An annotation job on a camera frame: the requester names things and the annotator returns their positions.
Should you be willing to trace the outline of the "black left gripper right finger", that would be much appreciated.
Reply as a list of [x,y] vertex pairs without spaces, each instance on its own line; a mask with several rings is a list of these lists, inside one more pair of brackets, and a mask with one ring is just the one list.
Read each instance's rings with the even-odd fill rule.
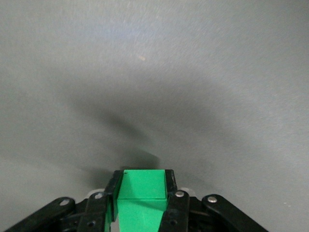
[[266,229],[221,195],[199,200],[178,189],[173,170],[165,170],[168,204],[160,232],[265,232]]

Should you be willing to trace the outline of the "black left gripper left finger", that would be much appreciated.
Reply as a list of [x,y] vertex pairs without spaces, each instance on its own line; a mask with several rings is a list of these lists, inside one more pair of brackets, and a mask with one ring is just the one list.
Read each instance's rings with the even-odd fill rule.
[[116,197],[124,171],[112,174],[106,188],[79,203],[73,198],[57,198],[15,225],[7,232],[109,232],[116,218]]

